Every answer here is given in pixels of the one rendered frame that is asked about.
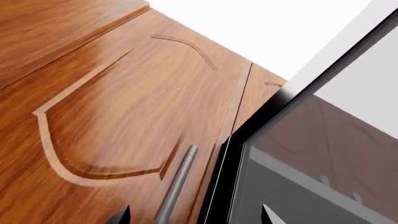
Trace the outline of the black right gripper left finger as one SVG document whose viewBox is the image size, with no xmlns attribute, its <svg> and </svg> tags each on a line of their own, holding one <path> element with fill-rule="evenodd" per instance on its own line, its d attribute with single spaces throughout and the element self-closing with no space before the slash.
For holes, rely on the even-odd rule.
<svg viewBox="0 0 398 224">
<path fill-rule="evenodd" d="M 130 220 L 130 208 L 126 205 L 108 220 L 108 224 L 130 224 Z"/>
</svg>

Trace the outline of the black glass microwave door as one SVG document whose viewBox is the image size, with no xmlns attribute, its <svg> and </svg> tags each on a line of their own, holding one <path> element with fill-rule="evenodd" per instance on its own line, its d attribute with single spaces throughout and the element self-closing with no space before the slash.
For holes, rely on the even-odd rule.
<svg viewBox="0 0 398 224">
<path fill-rule="evenodd" d="M 221 148 L 196 224 L 398 224 L 398 9 Z"/>
</svg>

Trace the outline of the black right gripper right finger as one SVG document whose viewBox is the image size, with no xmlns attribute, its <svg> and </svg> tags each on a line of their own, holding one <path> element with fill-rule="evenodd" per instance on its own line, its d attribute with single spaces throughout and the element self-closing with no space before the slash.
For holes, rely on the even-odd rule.
<svg viewBox="0 0 398 224">
<path fill-rule="evenodd" d="M 267 205 L 262 205 L 262 224 L 286 224 Z"/>
</svg>

